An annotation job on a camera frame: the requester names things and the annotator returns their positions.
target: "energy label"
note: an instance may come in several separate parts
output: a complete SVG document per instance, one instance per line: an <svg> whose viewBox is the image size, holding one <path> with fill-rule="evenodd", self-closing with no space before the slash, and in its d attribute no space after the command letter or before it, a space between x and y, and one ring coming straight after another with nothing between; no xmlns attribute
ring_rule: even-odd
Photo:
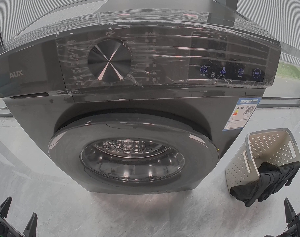
<svg viewBox="0 0 300 237"><path fill-rule="evenodd" d="M244 128L261 98L239 98L223 131Z"/></svg>

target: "white laundry basket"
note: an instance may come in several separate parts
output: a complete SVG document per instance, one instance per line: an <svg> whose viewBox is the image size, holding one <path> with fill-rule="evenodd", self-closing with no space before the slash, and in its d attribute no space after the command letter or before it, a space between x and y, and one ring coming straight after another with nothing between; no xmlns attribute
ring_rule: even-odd
<svg viewBox="0 0 300 237"><path fill-rule="evenodd" d="M249 133L245 143L226 167L226 179L231 187L257 181L257 170L266 161L279 166L300 161L297 143L287 128L269 129Z"/></svg>

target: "front-load washing machine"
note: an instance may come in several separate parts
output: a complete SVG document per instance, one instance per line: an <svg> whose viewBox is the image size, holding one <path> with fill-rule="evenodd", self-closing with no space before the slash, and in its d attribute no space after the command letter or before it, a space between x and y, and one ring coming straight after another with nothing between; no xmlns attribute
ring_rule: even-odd
<svg viewBox="0 0 300 237"><path fill-rule="evenodd" d="M281 47L213 0L88 0L4 50L0 98L43 152L88 191L142 194L214 169L241 131L224 129L238 100L273 84Z"/></svg>

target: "plastic wrap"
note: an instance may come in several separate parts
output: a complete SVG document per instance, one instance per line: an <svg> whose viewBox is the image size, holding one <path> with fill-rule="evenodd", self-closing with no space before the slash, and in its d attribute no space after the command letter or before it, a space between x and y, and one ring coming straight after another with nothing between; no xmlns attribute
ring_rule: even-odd
<svg viewBox="0 0 300 237"><path fill-rule="evenodd" d="M265 88L273 84L280 55L279 44L253 22L189 10L86 14L44 25L16 37L6 48L40 36L56 38L69 93L116 85ZM123 41L132 54L131 71L117 82L98 80L87 63L89 51L105 37ZM210 71L204 73L204 67Z"/></svg>

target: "black clothing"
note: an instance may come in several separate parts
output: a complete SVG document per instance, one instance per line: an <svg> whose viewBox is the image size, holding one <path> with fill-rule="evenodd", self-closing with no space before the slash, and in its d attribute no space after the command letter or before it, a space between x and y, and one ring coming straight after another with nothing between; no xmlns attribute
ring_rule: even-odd
<svg viewBox="0 0 300 237"><path fill-rule="evenodd" d="M230 194L245 206L251 206L255 200L266 200L271 194L278 192L284 185L290 186L300 168L300 162L295 161L282 166L263 162L258 168L260 178L255 182L239 185L230 189Z"/></svg>

